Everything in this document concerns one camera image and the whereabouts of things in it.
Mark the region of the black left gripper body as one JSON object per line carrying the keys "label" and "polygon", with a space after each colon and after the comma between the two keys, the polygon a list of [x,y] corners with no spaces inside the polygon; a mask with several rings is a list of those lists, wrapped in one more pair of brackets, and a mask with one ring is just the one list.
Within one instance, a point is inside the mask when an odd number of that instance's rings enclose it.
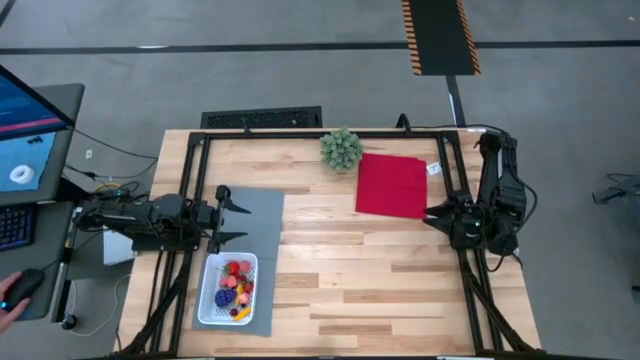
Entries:
{"label": "black left gripper body", "polygon": [[223,223],[224,206],[230,199],[231,191],[225,185],[216,189],[215,206],[209,205],[205,200],[195,201],[192,204],[192,225],[197,234],[207,240],[206,251],[209,254],[218,254],[223,244],[222,237],[218,235]]}

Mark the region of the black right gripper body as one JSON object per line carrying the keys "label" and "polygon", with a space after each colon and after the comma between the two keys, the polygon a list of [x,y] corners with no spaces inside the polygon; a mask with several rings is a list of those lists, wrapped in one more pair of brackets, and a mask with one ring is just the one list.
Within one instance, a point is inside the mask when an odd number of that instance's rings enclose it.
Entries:
{"label": "black right gripper body", "polygon": [[477,248],[483,241],[484,208],[471,198],[458,197],[451,206],[450,243],[456,250]]}

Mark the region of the grey cloth mat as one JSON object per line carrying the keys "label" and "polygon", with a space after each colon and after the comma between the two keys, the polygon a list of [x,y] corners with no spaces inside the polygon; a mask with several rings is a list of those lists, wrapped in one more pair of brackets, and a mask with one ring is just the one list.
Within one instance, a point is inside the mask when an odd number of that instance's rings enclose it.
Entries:
{"label": "grey cloth mat", "polygon": [[232,186],[231,199],[251,214],[226,212],[223,215],[224,232],[247,232],[246,236],[227,242],[220,252],[252,253],[258,259],[259,274],[257,296],[252,321],[244,326],[205,325],[197,320],[196,310],[200,299],[200,286],[204,262],[209,253],[205,253],[202,263],[196,267],[199,271],[196,300],[192,316],[192,328],[195,330],[218,330],[238,332],[256,336],[269,336],[275,292],[275,275],[281,226],[284,208],[284,194],[279,191],[260,188]]}

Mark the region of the red folded cloth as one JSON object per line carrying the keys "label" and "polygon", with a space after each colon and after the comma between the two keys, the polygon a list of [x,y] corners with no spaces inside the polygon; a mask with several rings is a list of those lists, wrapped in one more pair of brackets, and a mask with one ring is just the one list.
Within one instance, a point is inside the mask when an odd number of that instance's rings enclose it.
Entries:
{"label": "red folded cloth", "polygon": [[420,219],[426,208],[425,161],[413,157],[363,154],[358,169],[357,212]]}

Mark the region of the white perforated plastic basket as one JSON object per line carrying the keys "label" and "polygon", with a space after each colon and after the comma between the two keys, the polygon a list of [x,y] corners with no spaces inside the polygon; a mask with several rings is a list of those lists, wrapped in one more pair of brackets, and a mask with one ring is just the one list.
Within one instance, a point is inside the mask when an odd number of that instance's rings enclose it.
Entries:
{"label": "white perforated plastic basket", "polygon": [[[224,274],[224,266],[230,261],[249,261],[251,264],[251,270],[248,273],[238,273],[246,276],[246,282],[239,282],[239,284],[245,284],[247,282],[254,283],[253,292],[250,295],[250,302],[246,305],[249,306],[252,311],[243,321],[234,322],[230,315],[230,310],[241,307],[235,302],[226,307],[217,307],[214,302],[215,293],[222,288],[219,285],[219,281],[222,277],[228,278]],[[206,257],[204,262],[204,269],[202,271],[202,281],[200,286],[200,299],[198,300],[198,309],[196,310],[197,320],[201,324],[205,325],[219,325],[219,326],[244,326],[252,321],[258,285],[259,266],[258,259],[252,253],[239,253],[239,252],[220,252],[219,254],[210,254]]]}

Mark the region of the black floor vent grille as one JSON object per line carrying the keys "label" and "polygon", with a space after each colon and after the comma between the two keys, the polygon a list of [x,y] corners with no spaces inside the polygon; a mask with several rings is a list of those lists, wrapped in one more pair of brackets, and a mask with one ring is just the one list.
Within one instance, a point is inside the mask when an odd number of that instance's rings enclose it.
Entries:
{"label": "black floor vent grille", "polygon": [[201,129],[322,128],[320,106],[210,111],[201,114]]}

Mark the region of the white box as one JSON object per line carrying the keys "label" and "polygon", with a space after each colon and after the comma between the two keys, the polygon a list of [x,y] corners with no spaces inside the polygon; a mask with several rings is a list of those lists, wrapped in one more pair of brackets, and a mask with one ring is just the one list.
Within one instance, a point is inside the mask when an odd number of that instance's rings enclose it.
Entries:
{"label": "white box", "polygon": [[113,266],[134,259],[133,241],[107,228],[103,229],[103,264]]}

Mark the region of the green faux potted plant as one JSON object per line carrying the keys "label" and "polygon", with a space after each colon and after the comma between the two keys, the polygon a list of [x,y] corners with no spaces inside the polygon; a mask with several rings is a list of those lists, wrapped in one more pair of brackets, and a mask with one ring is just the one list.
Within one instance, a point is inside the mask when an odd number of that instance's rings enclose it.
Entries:
{"label": "green faux potted plant", "polygon": [[319,141],[322,164],[336,172],[352,170],[362,159],[364,147],[360,138],[346,128],[325,134]]}

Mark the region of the black floor stand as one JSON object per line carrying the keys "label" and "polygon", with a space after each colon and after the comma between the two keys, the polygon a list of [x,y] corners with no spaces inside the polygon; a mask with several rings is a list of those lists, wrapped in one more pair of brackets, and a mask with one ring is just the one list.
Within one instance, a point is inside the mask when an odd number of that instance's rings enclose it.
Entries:
{"label": "black floor stand", "polygon": [[626,173],[607,173],[606,177],[613,182],[611,186],[592,193],[595,204],[607,204],[609,201],[624,197],[640,197],[640,175]]}

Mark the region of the grey laptop computer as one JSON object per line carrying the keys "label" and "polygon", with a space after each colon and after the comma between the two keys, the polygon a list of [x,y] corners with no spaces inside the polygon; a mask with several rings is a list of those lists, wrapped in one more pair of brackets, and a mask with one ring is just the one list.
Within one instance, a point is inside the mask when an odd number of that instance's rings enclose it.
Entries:
{"label": "grey laptop computer", "polygon": [[56,197],[72,134],[0,141],[0,252],[34,242],[38,205]]}

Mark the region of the black yellow-striped floor ramp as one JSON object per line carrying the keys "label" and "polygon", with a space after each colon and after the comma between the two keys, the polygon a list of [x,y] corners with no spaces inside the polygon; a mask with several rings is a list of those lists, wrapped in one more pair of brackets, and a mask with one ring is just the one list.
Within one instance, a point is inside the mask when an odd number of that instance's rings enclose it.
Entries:
{"label": "black yellow-striped floor ramp", "polygon": [[401,0],[414,75],[480,75],[463,0]]}

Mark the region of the black computer mouse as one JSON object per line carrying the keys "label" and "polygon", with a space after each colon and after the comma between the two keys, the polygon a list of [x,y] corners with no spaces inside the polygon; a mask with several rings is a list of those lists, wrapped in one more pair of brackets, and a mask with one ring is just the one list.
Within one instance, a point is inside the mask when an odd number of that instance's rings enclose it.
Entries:
{"label": "black computer mouse", "polygon": [[0,309],[6,312],[13,310],[21,301],[33,295],[44,278],[44,271],[34,268],[25,269],[17,276],[12,276],[7,284],[0,286]]}

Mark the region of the black desktop monitor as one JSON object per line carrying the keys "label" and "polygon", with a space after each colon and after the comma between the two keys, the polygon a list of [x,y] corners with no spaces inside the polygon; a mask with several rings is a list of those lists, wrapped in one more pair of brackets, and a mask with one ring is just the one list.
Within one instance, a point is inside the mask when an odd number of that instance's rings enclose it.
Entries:
{"label": "black desktop monitor", "polygon": [[0,140],[66,130],[74,121],[0,65]]}

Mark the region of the person's hand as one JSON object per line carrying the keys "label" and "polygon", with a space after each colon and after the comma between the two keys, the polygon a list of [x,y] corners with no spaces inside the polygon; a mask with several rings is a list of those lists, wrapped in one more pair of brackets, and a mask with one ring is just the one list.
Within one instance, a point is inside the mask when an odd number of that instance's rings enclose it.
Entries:
{"label": "person's hand", "polygon": [[1,308],[1,303],[5,300],[5,295],[19,280],[21,275],[21,272],[14,272],[0,281],[0,334],[4,333],[19,318],[31,301],[30,298],[25,298],[21,300],[11,311],[6,311]]}

